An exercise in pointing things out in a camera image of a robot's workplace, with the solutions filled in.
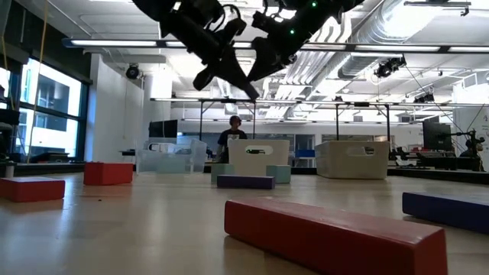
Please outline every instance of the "fluorescent light fixture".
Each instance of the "fluorescent light fixture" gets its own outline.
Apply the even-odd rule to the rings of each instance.
[[[235,42],[235,47],[251,49],[251,42]]]
[[[153,99],[154,101],[162,102],[198,102],[198,99]]]
[[[182,118],[183,121],[198,121],[200,122],[200,118]],[[213,119],[203,118],[202,121],[211,122]]]
[[[472,5],[471,2],[447,2],[447,3],[436,3],[436,2],[413,2],[406,1],[404,2],[405,6],[413,6],[413,7],[443,7],[443,8],[464,8]]]
[[[132,3],[132,0],[90,0],[91,2]]]
[[[272,103],[272,104],[296,104],[296,100],[260,100],[258,99],[256,103]]]
[[[335,104],[345,104],[344,102],[319,102],[319,101],[305,101],[303,104],[320,104],[320,105],[335,105]]]
[[[154,40],[71,40],[75,46],[81,47],[156,47]]]
[[[352,57],[392,57],[401,58],[403,54],[401,53],[351,53]]]
[[[451,53],[489,53],[489,47],[450,47]]]
[[[167,47],[185,47],[185,45],[180,41],[165,41]]]
[[[341,44],[322,44],[322,43],[307,43],[301,47],[301,50],[345,50],[346,45]]]
[[[390,51],[390,52],[436,52],[438,46],[407,46],[407,45],[357,45],[355,50],[363,51]]]

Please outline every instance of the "purple foam block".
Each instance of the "purple foam block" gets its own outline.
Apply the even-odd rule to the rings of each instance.
[[[273,176],[217,176],[218,188],[275,189]]]

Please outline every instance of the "window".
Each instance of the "window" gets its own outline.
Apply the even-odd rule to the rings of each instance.
[[[68,153],[68,157],[83,159],[86,118],[81,114],[85,114],[88,86],[36,60],[29,60],[22,76],[15,77],[21,80],[21,89],[15,93],[21,113],[15,152],[31,157]]]
[[[82,83],[36,60],[29,60],[22,73],[21,101],[69,115],[79,115]]]
[[[8,87],[9,87],[9,81],[10,81],[10,72],[0,68],[0,86],[5,90],[3,92],[3,95],[0,95],[0,99],[2,97],[8,98]]]
[[[29,153],[32,131],[31,156],[46,152],[68,153],[68,157],[76,156],[78,121],[36,112],[36,119],[33,122],[34,110],[26,108],[21,108],[19,120],[19,135],[15,144],[18,153]]]

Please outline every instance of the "white plastic bin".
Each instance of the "white plastic bin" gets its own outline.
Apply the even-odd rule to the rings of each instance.
[[[206,148],[198,140],[179,144],[176,138],[150,138],[136,152],[137,173],[203,173]]]

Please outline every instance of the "red foam block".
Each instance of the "red foam block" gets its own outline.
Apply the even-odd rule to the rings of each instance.
[[[131,183],[132,163],[86,163],[83,184],[114,185]]]
[[[0,179],[0,196],[12,202],[39,202],[64,197],[64,180],[46,177]]]
[[[226,233],[327,274],[446,275],[445,232],[413,222],[282,202],[225,204]]]

